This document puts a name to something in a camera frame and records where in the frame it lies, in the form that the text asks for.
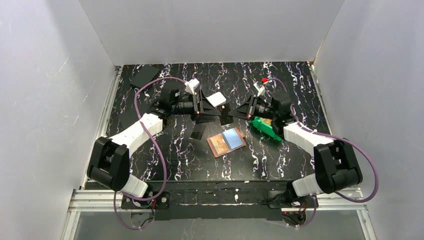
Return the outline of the tan leather card holder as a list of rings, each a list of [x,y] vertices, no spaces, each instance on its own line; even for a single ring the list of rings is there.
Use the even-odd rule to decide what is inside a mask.
[[[247,145],[246,141],[244,140],[244,138],[241,134],[241,132],[236,127],[225,130],[224,132],[217,134],[217,135],[223,136],[225,142],[227,143],[227,145],[229,147],[229,150],[222,153],[222,154],[217,155],[214,148],[212,147],[211,142],[210,142],[210,138],[213,137],[213,136],[207,138],[207,143],[208,143],[208,145],[209,145],[209,147],[210,147],[215,158],[219,158],[221,156],[224,156],[224,155],[226,155],[230,152],[233,152],[235,150],[243,148]]]

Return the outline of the gold credit card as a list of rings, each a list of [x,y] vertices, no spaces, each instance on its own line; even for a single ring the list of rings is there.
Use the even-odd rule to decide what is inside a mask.
[[[229,150],[229,147],[221,134],[211,137],[210,143],[217,155],[223,154]]]

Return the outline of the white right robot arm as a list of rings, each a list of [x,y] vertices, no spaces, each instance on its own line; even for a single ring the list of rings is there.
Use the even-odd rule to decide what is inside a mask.
[[[313,157],[315,172],[290,181],[282,194],[286,200],[331,194],[358,185],[363,180],[353,147],[344,139],[331,139],[304,127],[295,119],[292,101],[284,91],[274,94],[270,102],[251,95],[228,114],[249,121],[255,117],[269,119],[273,134],[297,145]]]

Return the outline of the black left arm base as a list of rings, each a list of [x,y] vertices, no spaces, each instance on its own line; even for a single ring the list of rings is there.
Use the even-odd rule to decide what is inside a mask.
[[[167,210],[170,207],[171,194],[169,191],[164,191],[161,195],[153,200],[139,201],[130,197],[123,196],[121,202],[122,209],[153,209],[153,210]]]

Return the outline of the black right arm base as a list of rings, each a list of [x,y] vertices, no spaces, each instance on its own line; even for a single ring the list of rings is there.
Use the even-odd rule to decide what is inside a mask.
[[[318,201],[312,196],[297,197],[286,190],[268,191],[260,203],[271,209],[294,208],[299,211],[319,206]]]

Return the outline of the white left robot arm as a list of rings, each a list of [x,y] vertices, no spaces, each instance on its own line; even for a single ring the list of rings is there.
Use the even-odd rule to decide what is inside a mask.
[[[133,200],[147,202],[158,198],[165,190],[168,171],[154,136],[171,123],[173,116],[189,115],[195,122],[191,138],[200,140],[205,124],[214,122],[221,115],[204,95],[196,78],[184,82],[184,85],[184,91],[179,87],[164,87],[160,98],[143,108],[144,113],[135,107],[138,117],[135,123],[112,137],[99,137],[93,145],[87,177]],[[157,149],[163,168],[162,187],[153,196],[148,196],[149,184],[130,173],[132,154],[148,140]]]

